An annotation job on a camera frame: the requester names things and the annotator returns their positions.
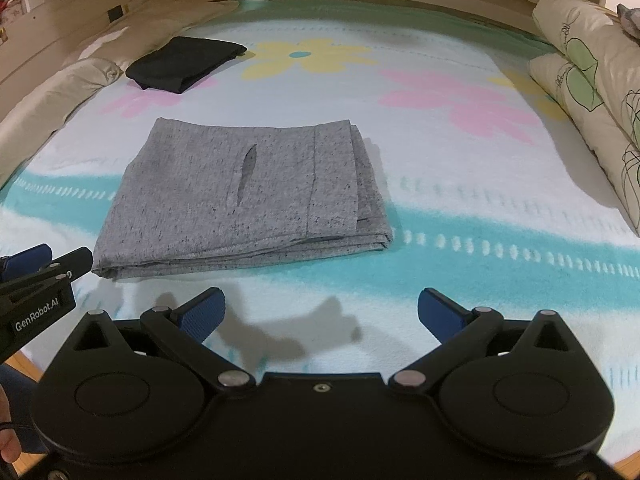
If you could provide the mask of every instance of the bed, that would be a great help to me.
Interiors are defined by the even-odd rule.
[[[0,46],[13,67],[0,63],[2,88],[16,89],[7,100],[3,93],[4,107],[104,28],[105,10],[136,5],[42,1],[30,2],[34,10]],[[206,344],[258,377],[388,377],[436,346],[415,314],[418,294],[433,286],[506,317],[558,310],[616,401],[603,457],[616,462],[639,449],[640,239],[572,122],[527,75],[530,59],[553,51],[526,33],[537,0],[413,1],[474,10],[510,28],[349,0],[242,0],[183,34],[244,44],[245,56],[182,95],[142,91],[122,76],[0,190],[0,253],[40,242],[54,254],[92,248],[158,117],[277,127],[350,119],[394,229],[388,251],[117,282],[90,274],[74,286],[76,310],[25,355],[46,368],[87,310],[127,319],[218,286],[228,310]],[[29,20],[47,24],[40,36]],[[14,38],[33,44],[18,48]]]

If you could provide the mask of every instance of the blue jeans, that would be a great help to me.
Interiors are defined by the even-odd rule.
[[[2,364],[0,365],[0,384],[9,399],[12,422],[31,426],[29,412],[31,396],[38,383],[21,374],[18,370],[14,370],[8,364]],[[20,440],[23,453],[44,454],[47,452],[47,448],[44,447],[35,430],[15,430],[15,433]]]

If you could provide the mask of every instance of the rolled blanket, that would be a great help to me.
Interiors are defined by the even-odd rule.
[[[546,54],[529,62],[533,79],[574,120],[590,150],[614,187],[640,234],[640,152],[620,129],[585,76],[560,54]],[[595,106],[584,106],[587,100]]]
[[[546,38],[577,66],[612,117],[640,146],[640,46],[615,12],[584,0],[540,0],[534,20]]]
[[[105,278],[381,250],[392,239],[356,126],[200,126],[160,118],[94,248]]]

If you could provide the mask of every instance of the screw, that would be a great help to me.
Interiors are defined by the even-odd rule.
[[[394,375],[394,379],[396,380],[396,383],[401,386],[417,388],[427,380],[427,377],[418,370],[400,370]]]
[[[331,389],[331,386],[325,383],[319,383],[319,384],[316,384],[316,386],[314,386],[314,391],[318,392],[319,394],[325,394],[330,389]]]
[[[58,471],[54,469],[47,475],[47,480],[69,480],[69,477],[65,475],[62,471]]]
[[[249,377],[249,374],[242,370],[227,370],[218,376],[218,382],[229,388],[244,386],[250,379],[251,377]]]

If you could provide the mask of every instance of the black cloth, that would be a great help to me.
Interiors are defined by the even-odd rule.
[[[181,94],[223,63],[246,52],[237,43],[177,36],[164,47],[141,57],[127,69],[140,88]]]

